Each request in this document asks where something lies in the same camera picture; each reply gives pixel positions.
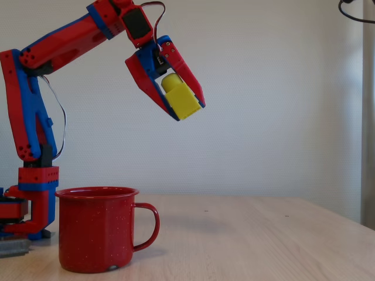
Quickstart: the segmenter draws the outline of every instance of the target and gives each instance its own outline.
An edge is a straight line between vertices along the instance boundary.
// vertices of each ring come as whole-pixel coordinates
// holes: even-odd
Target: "yellow block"
[[[188,85],[176,73],[166,76],[162,80],[162,87],[166,92],[165,98],[179,119],[184,120],[201,109]]]

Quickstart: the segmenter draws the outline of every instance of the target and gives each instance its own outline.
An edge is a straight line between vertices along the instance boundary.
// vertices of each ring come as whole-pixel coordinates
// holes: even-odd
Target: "red plastic part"
[[[93,3],[93,5],[114,36],[119,35],[125,30],[121,19],[116,14],[109,0],[99,0]]]
[[[105,40],[107,38],[88,16],[36,43],[28,52],[29,57],[20,56],[19,59],[24,66],[32,69],[51,60],[53,71],[56,71]]]
[[[198,100],[206,106],[206,102],[203,96],[203,90],[200,86],[198,80],[195,78],[194,74],[185,63],[184,59],[178,52],[177,48],[172,42],[166,42],[161,46],[163,51],[161,55],[166,59],[166,61],[172,66],[176,73],[185,81],[185,83],[190,87]]]
[[[35,161],[36,159],[30,155],[31,151],[28,135],[23,120],[21,91],[19,89],[12,51],[9,50],[0,53],[0,62],[5,80],[9,121],[11,123],[18,157],[28,162]]]
[[[0,203],[0,218],[22,218],[28,214],[27,201],[15,203]]]
[[[125,63],[127,64],[137,86],[153,101],[155,101],[166,113],[169,114],[154,84],[147,76],[146,71],[142,67],[142,64],[139,61],[137,55],[134,54],[133,56],[128,58]]]
[[[10,224],[4,226],[4,232],[34,234],[38,233],[48,225],[48,195],[49,191],[20,191],[18,186],[12,186],[7,197],[23,198],[32,201],[32,220],[21,224]]]
[[[98,273],[125,266],[133,253],[150,246],[158,236],[158,211],[134,203],[138,190],[125,187],[86,187],[56,192],[60,197],[59,259],[63,268]],[[134,208],[154,213],[151,238],[134,247]]]
[[[18,169],[18,183],[50,183],[56,180],[59,180],[59,167]]]

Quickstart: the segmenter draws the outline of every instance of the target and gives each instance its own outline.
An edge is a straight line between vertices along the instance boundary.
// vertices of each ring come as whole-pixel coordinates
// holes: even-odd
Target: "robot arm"
[[[138,49],[126,60],[138,87],[165,112],[179,121],[205,107],[202,88],[168,36],[156,38],[155,29],[143,8],[161,2],[135,5],[132,0],[97,0],[88,14],[35,41],[23,50],[0,53],[5,79],[8,114],[17,154],[23,160],[18,185],[0,189],[0,237],[44,236],[54,220],[59,168],[52,166],[57,155],[52,125],[40,94],[38,76],[64,67],[104,41],[126,31]],[[162,80],[161,90],[156,79]],[[32,202],[32,219],[21,222]]]
[[[164,36],[157,43],[154,40],[154,28],[142,7],[155,3],[135,5],[131,0],[97,0],[87,7],[88,14],[82,18],[21,51],[0,53],[9,119],[17,153],[23,161],[40,158],[39,146],[45,143],[52,146],[53,156],[57,154],[53,123],[43,104],[37,76],[55,72],[124,30],[139,49],[126,64],[143,92],[177,121],[205,107],[202,88],[171,39]],[[155,80],[169,68],[177,75],[165,78],[162,85],[169,91],[164,94]]]

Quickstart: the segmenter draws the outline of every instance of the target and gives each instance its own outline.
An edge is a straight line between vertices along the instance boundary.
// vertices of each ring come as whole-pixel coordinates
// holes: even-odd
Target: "grey object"
[[[23,237],[0,238],[0,258],[20,256],[29,252],[31,241]]]
[[[372,0],[363,16],[375,19]],[[361,223],[375,229],[375,25],[363,25],[362,204]]]

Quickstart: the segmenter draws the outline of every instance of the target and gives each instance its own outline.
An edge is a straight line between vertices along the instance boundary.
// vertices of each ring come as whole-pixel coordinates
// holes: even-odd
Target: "wooden table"
[[[374,281],[375,232],[298,198],[137,196],[155,205],[156,242],[130,265],[97,275],[60,267],[55,234],[20,257],[0,259],[0,280]],[[137,209],[135,242],[153,230]],[[58,222],[49,228],[58,230]]]

